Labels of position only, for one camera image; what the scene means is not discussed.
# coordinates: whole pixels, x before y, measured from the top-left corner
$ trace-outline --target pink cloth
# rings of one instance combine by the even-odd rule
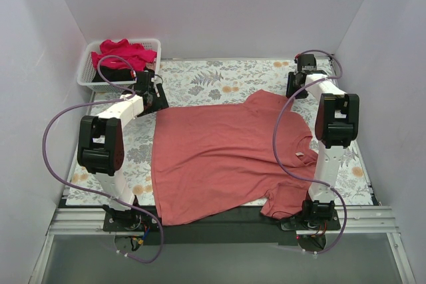
[[[105,40],[99,46],[101,54],[92,52],[93,68],[98,67],[99,60],[107,55],[116,55],[126,59],[135,71],[143,71],[146,63],[153,63],[157,53],[153,50],[145,50],[140,43],[129,43],[123,39],[117,43],[111,40]],[[102,66],[112,69],[128,69],[128,65],[118,59],[105,59]]]
[[[164,225],[190,223],[260,198],[268,199],[261,210],[267,216],[300,211],[310,183],[283,172],[272,152],[272,132],[286,100],[261,90],[242,104],[158,112],[152,185]],[[286,111],[278,153],[292,172],[312,179],[317,154],[309,149],[311,139],[303,118]]]

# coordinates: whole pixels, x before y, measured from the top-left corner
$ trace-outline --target gray floor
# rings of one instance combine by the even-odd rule
[[[43,283],[401,283],[386,234],[345,234],[316,259],[274,244],[166,245],[141,265],[114,250],[109,235],[57,235]]]

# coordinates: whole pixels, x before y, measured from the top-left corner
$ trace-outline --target laundry basket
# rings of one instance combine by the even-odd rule
[[[141,43],[145,49],[152,49],[157,52],[155,64],[155,74],[158,74],[160,70],[160,58],[161,58],[161,44],[157,39],[129,39],[129,43]],[[77,82],[81,86],[87,86],[95,92],[122,92],[121,89],[115,88],[106,82],[92,82],[97,70],[93,68],[91,52],[96,51],[101,53],[99,46],[102,41],[93,41],[90,43],[80,61],[79,73],[77,76]],[[134,81],[117,81],[113,82],[119,86],[129,87]]]

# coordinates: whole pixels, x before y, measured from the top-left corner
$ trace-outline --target white wall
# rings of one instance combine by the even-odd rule
[[[418,283],[426,283],[426,0],[365,0],[337,57],[361,99],[359,145],[391,205]]]
[[[334,52],[363,0],[66,0],[85,39],[156,37],[167,58]]]
[[[27,283],[62,187],[41,157],[50,118],[87,100],[75,71],[86,42],[64,0],[0,0],[0,283]],[[80,115],[54,127],[49,154],[66,176]]]

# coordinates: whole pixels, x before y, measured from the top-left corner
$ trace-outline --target floral tablecloth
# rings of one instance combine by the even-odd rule
[[[329,61],[318,59],[318,66],[331,73]],[[293,61],[164,61],[159,75],[164,79],[164,91],[170,106],[240,103],[263,89],[276,94],[286,93],[287,74],[294,70]],[[117,98],[117,93],[96,94],[95,100]],[[95,106],[91,114],[98,114],[110,104]],[[303,116],[314,132],[318,103],[311,95],[294,102],[292,110]],[[139,204],[154,205],[151,182],[151,150],[155,129],[155,114],[130,122],[123,130],[124,176],[138,197]],[[312,140],[311,149],[318,150],[318,141]],[[352,144],[346,151],[337,178],[336,189],[347,205],[371,205],[371,196],[363,171],[359,150]],[[72,183],[101,190],[93,175],[76,164],[70,175]],[[266,199],[247,205],[262,206]],[[96,194],[70,189],[67,205],[101,205],[107,199]]]

